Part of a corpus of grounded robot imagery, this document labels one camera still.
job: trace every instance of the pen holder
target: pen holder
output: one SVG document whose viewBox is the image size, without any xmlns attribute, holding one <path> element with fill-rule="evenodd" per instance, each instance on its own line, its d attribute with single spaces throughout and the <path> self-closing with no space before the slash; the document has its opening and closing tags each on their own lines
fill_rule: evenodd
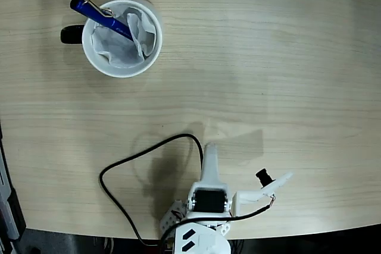
<svg viewBox="0 0 381 254">
<path fill-rule="evenodd" d="M 88 19 L 85 25 L 68 26 L 61 30 L 61 41 L 65 44 L 82 44 L 83 51 L 89 62 L 100 72 L 111 77 L 133 77 L 147 70 L 159 56 L 163 44 L 163 25 L 161 17 L 154 6 L 145 0 L 113 0 L 100 6 L 100 8 L 109 8 L 117 5 L 125 5 L 126 8 L 137 8 L 143 11 L 152 21 L 156 28 L 156 41 L 152 53 L 145 58 L 144 62 L 126 66 L 125 68 L 114 67 L 110 65 L 108 59 L 98 54 L 93 47 L 92 34 L 95 30 L 96 23 Z"/>
</svg>

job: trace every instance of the blue pen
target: blue pen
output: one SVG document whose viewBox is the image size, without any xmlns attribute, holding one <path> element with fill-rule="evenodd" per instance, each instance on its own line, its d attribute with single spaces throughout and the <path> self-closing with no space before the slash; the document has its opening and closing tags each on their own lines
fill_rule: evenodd
<svg viewBox="0 0 381 254">
<path fill-rule="evenodd" d="M 99 8 L 91 0 L 71 0 L 70 8 L 133 41 L 128 26 L 116 20 L 110 9 Z"/>
</svg>

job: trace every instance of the gray object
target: gray object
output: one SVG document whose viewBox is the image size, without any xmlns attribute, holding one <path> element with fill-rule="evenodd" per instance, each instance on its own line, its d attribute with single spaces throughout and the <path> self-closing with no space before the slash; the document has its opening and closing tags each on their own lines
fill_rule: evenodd
<svg viewBox="0 0 381 254">
<path fill-rule="evenodd" d="M 11 183 L 1 139 L 2 132 L 0 126 L 0 246 L 2 253 L 8 254 L 13 249 L 11 241 L 21 237 L 26 224 L 16 191 Z"/>
</svg>

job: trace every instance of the wooden table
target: wooden table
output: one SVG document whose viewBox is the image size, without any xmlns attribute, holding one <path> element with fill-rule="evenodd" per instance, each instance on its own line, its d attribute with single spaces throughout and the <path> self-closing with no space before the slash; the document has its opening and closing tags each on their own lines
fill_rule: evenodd
<svg viewBox="0 0 381 254">
<path fill-rule="evenodd" d="M 0 0 L 0 118 L 28 227 L 134 237 L 98 174 L 185 131 L 218 144 L 233 192 L 259 188 L 264 167 L 295 173 L 271 211 L 229 238 L 381 222 L 380 0 L 149 1 L 165 24 L 161 55 L 113 79 L 60 43 L 85 20 L 70 0 Z M 105 182 L 153 239 L 197 179 L 196 147 L 182 139 Z"/>
</svg>

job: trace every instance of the floor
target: floor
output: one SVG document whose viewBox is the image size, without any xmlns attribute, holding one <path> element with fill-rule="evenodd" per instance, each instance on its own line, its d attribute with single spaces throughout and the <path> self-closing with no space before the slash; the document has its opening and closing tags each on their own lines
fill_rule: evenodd
<svg viewBox="0 0 381 254">
<path fill-rule="evenodd" d="M 336 254 L 353 249 L 361 249 L 362 253 L 374 252 L 379 233 L 381 225 L 308 236 L 249 239 L 244 240 L 242 250 L 242 240 L 237 240 L 232 254 Z M 113 242 L 113 254 L 157 253 L 157 249 L 144 248 L 137 240 L 114 239 Z M 16 246 L 19 254 L 110 254 L 111 240 L 107 239 L 105 243 L 102 237 L 27 229 Z"/>
</svg>

